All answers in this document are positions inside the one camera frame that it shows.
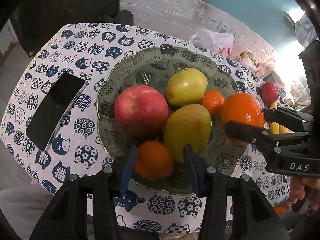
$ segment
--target brick wallpaper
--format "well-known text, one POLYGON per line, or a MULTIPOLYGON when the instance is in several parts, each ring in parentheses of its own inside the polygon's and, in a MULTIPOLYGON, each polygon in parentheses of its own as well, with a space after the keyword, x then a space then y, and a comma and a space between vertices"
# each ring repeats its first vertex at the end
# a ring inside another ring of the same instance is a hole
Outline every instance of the brick wallpaper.
POLYGON ((240 32, 234 41, 231 58, 243 51, 252 52, 259 62, 275 58, 275 50, 261 36, 230 14, 201 0, 120 0, 120 10, 134 15, 135 26, 165 33, 189 41, 198 29, 206 28, 193 21, 197 12, 220 20, 240 32))

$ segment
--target screw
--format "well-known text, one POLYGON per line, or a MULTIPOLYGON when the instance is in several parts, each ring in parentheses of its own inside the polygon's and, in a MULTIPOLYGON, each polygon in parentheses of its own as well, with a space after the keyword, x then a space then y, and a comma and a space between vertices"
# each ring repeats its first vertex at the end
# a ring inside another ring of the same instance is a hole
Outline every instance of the screw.
POLYGON ((278 154, 281 153, 281 149, 279 147, 274 147, 273 151, 278 154))
POLYGON ((244 174, 244 175, 242 175, 241 177, 242 177, 242 179, 245 180, 245 181, 249 181, 249 180, 251 179, 251 177, 250 177, 249 175, 247 175, 247 174, 244 174))
POLYGON ((208 173, 215 173, 215 172, 216 172, 216 169, 213 168, 213 167, 209 167, 209 168, 207 168, 207 172, 208 172, 208 173))
POLYGON ((78 175, 77 174, 71 174, 70 176, 69 176, 69 180, 71 180, 71 181, 74 181, 74 180, 76 180, 78 178, 78 175))
POLYGON ((104 173, 111 173, 111 172, 112 172, 112 168, 111 168, 111 167, 105 167, 105 168, 103 169, 103 172, 104 172, 104 173))

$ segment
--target red apple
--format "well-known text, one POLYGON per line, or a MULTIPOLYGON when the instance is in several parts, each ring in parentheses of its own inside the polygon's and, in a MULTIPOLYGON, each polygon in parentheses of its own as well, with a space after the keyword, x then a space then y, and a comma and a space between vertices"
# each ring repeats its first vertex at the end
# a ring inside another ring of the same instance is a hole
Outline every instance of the red apple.
POLYGON ((115 103, 115 116, 120 127, 137 137, 159 133, 166 124, 168 112, 164 96, 145 85, 125 89, 115 103))
POLYGON ((260 96, 262 101, 269 106, 278 100, 279 89, 273 82, 265 82, 260 86, 260 96))

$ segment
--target table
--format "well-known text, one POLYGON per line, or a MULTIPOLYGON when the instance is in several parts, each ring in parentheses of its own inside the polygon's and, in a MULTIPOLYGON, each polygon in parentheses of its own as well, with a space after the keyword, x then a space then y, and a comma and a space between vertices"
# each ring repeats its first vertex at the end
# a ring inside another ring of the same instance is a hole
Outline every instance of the table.
MULTIPOLYGON (((168 44, 208 56, 230 74, 241 92, 259 96, 261 79, 238 62, 187 41, 128 25, 79 23, 63 26, 38 52, 26 68, 12 94, 1 122, 3 143, 19 165, 45 189, 55 194, 70 174, 90 176, 109 165, 112 159, 104 151, 97 134, 95 100, 116 63, 147 47, 168 44), (86 80, 87 87, 61 120, 60 129, 47 152, 39 151, 25 135, 37 106, 54 82, 68 72, 86 80), (86 123, 86 133, 76 124, 86 123)), ((279 99, 281 106, 286 103, 279 99)), ((249 145, 232 176, 249 174, 271 205, 288 198, 288 176, 268 173, 266 161, 255 145, 249 145)), ((228 197, 226 226, 232 224, 232 198, 228 197)), ((205 198, 181 197, 146 189, 130 182, 122 198, 115 199, 118 223, 129 228, 161 233, 199 231, 205 198)), ((92 196, 88 196, 92 214, 92 196)))

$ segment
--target smartphone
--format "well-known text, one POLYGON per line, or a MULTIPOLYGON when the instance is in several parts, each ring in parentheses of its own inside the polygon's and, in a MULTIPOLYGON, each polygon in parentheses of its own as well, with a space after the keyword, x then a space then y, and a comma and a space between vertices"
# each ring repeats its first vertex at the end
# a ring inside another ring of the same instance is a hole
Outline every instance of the smartphone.
POLYGON ((63 73, 44 97, 26 131, 26 135, 40 151, 46 150, 62 117, 84 87, 85 80, 63 73))

